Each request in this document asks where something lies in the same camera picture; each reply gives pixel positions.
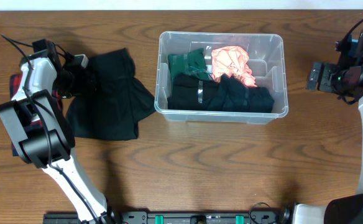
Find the red navy plaid shirt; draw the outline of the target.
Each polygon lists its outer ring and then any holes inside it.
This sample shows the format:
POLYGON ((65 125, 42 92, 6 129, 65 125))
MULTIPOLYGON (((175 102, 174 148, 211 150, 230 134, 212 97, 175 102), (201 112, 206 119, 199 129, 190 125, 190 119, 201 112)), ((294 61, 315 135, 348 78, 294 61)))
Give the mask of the red navy plaid shirt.
MULTIPOLYGON (((17 90, 19 89, 20 84, 21 84, 21 78, 22 78, 22 75, 20 73, 11 75, 10 80, 9 80, 9 92, 10 92, 11 98, 17 93, 17 90)), ((55 100, 60 112, 63 113, 62 97, 60 96, 58 90, 55 87, 53 87, 53 89, 52 89, 51 96, 55 100)), ((24 131, 26 133, 29 133, 36 129, 40 129, 41 127, 42 127, 41 121, 34 121, 34 122, 31 121, 28 124, 23 125, 24 131)), ((11 148, 12 148, 12 155, 18 156, 19 154, 16 151, 14 144, 11 144, 11 148)))

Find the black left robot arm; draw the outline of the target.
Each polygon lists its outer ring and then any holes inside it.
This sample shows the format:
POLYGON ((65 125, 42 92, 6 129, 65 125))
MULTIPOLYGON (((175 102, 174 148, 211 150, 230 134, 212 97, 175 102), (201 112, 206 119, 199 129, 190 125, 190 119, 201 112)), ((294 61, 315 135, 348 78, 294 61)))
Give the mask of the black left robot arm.
POLYGON ((0 105, 0 119, 17 155, 48 174, 73 204, 79 223, 121 223, 107 198, 80 165, 75 137, 57 102, 62 98, 91 95, 96 75, 87 71, 88 58, 72 55, 52 41, 41 39, 24 54, 19 87, 11 100, 0 105))

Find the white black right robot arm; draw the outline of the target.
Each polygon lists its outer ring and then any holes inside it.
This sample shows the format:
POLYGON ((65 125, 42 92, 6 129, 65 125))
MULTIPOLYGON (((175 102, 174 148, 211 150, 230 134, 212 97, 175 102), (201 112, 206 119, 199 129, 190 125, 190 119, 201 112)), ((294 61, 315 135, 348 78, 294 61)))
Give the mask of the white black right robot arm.
POLYGON ((350 152, 357 157, 359 179, 355 192, 326 205, 294 204, 290 223, 363 223, 363 29, 358 38, 348 33, 336 42, 337 63, 316 62, 307 78, 307 89, 332 93, 357 108, 361 143, 350 152))

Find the dark navy cloth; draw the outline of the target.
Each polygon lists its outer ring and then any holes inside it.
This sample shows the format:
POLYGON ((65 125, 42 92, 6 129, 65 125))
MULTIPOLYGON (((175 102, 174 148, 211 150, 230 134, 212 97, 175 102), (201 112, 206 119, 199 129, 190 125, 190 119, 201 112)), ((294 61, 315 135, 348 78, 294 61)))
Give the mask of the dark navy cloth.
POLYGON ((271 113, 275 100, 266 87, 246 87, 234 77, 221 76, 216 94, 206 110, 241 113, 271 113))

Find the black taped cloth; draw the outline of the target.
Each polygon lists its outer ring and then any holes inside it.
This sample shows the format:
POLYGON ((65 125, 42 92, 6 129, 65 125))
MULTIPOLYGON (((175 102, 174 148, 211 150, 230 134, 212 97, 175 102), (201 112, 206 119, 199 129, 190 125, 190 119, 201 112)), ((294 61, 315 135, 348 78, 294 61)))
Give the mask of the black taped cloth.
POLYGON ((219 84, 180 74, 173 79, 172 94, 167 98, 169 110, 207 110, 217 95, 219 84))

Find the pink printed t-shirt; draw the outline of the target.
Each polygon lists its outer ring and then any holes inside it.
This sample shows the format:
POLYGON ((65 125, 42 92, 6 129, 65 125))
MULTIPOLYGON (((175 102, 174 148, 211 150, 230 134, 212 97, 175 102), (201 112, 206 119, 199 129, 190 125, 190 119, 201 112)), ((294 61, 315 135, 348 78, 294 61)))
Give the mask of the pink printed t-shirt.
POLYGON ((234 77, 246 87, 257 87, 248 66, 249 54, 240 46, 225 46, 211 52, 212 79, 220 82, 221 76, 234 77))

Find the black drawstring garment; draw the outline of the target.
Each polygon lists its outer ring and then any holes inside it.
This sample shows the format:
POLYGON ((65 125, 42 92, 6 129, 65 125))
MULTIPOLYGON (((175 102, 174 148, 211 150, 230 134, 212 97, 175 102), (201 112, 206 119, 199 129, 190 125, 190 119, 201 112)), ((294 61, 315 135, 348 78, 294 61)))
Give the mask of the black drawstring garment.
POLYGON ((128 141, 139 137, 139 121, 154 111, 154 96, 136 77, 127 49, 92 57, 88 69, 98 75, 93 96, 73 99, 66 120, 78 138, 128 141))

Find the dark green cloth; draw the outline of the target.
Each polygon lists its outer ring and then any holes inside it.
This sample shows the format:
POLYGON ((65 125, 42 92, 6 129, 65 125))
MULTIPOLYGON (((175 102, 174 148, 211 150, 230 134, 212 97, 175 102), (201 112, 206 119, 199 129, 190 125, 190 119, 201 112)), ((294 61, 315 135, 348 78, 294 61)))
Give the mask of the dark green cloth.
POLYGON ((188 75, 204 81, 213 80, 211 74, 206 69, 204 48, 196 49, 186 54, 168 55, 168 67, 172 82, 179 75, 188 75))

